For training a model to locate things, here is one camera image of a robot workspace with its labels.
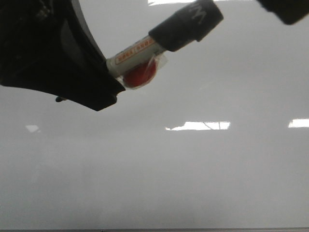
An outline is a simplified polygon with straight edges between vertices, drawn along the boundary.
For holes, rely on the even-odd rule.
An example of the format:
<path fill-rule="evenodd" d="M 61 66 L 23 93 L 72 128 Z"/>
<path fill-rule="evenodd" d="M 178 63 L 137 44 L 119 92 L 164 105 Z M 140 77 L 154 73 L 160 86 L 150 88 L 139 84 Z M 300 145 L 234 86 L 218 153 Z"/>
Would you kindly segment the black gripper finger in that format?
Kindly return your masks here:
<path fill-rule="evenodd" d="M 95 111 L 125 90 L 110 75 L 77 0 L 1 1 L 0 83 Z"/>
<path fill-rule="evenodd" d="M 258 0 L 258 2 L 286 25 L 293 25 L 309 14 L 308 0 Z"/>

